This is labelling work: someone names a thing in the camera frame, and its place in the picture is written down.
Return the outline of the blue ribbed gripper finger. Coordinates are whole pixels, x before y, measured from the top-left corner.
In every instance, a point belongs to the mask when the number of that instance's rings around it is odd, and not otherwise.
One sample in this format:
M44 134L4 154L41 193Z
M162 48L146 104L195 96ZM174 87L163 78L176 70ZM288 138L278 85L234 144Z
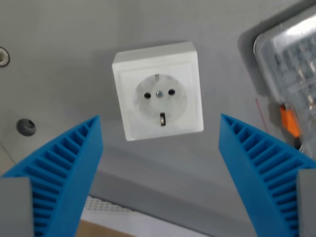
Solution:
M259 237L299 235L296 178L315 160L291 145L221 114L219 151Z
M36 237L75 236L102 153L100 117L94 116L2 175L29 178Z

